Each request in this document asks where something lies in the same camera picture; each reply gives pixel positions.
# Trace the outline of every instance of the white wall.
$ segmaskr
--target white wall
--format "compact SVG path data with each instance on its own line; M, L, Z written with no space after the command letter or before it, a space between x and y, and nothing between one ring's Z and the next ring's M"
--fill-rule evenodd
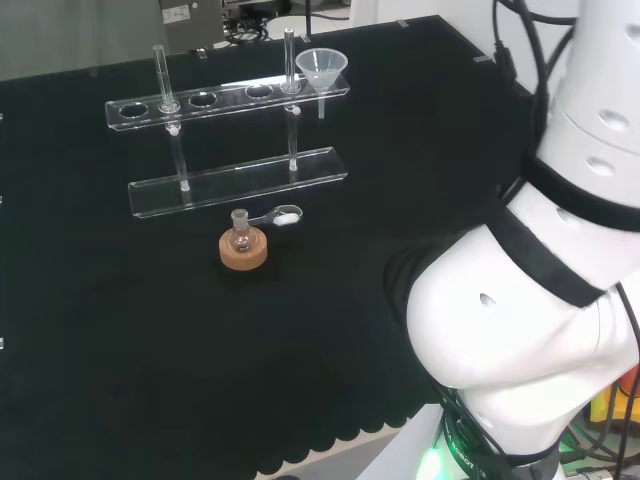
M393 22L399 18L437 15L439 2L440 0L353 0L351 23L352 26L359 27Z
M492 0L439 0L438 14L452 24L478 48L489 56L495 50L491 24ZM578 15L579 0L527 0L532 12L552 17L574 17ZM520 18L500 6L498 10L500 37L510 48L518 69L518 79L522 85L533 91L537 84L537 74L529 41L520 22ZM542 48L546 58L557 45L567 27L536 24ZM555 70L550 90L555 91L557 79L565 69L567 52L560 59Z
M580 0L527 0L533 12L552 17L574 17L578 15ZM441 15L480 50L493 56L495 50L491 26L492 0L353 0L352 23L354 26L370 25L425 15ZM518 80L533 91L537 74L529 41L520 18L500 6L498 11L500 36L511 49L518 69ZM548 58L567 27L536 24L542 47ZM562 76L570 48L560 59L551 79L550 91L555 91L558 78Z

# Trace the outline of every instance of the black band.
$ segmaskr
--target black band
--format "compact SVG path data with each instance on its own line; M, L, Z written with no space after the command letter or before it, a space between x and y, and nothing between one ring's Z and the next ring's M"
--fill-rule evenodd
M583 308L604 295L567 267L497 199L487 226L513 263L556 297Z
M554 477L560 464L560 440L547 450L534 455L508 455L498 453L486 454L469 444L458 431L464 428L464 420L453 412L445 410L443 418L443 434L449 453L458 466L469 478L481 480L550 480Z
M602 227L640 232L640 208L596 197L569 182L538 158L524 163L527 181L563 210Z

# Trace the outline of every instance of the white funnel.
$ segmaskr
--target white funnel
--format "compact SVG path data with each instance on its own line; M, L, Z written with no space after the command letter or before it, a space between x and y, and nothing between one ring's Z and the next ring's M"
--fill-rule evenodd
M348 63L344 53L331 48L313 48L296 57L296 65L318 93L328 90ZM318 100L319 118L324 118L324 102Z

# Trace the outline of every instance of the yellow object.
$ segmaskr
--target yellow object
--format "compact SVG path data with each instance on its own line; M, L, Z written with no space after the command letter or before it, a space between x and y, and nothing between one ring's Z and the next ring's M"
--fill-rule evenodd
M612 387L607 388L591 400L591 421L593 423L600 423L607 420L611 389ZM616 405L613 409L614 420L624 420L624 415L627 412L627 400L629 400L629 397L624 394L622 390L618 389L618 393L616 393ZM631 420L640 424L640 398L636 398L633 405Z

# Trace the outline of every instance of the glass test tube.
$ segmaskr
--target glass test tube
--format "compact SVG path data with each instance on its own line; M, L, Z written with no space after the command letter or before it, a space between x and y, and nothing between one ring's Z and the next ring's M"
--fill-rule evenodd
M167 59L164 56L164 47L155 45L153 51L156 54L156 71L158 73L158 83L160 84L160 92L162 93L162 105L160 110L164 113L174 113L178 108L173 99L173 91L171 90L171 81L169 80L169 69L167 68Z
M295 33L292 28L284 31L284 73L286 76L285 93L297 93Z

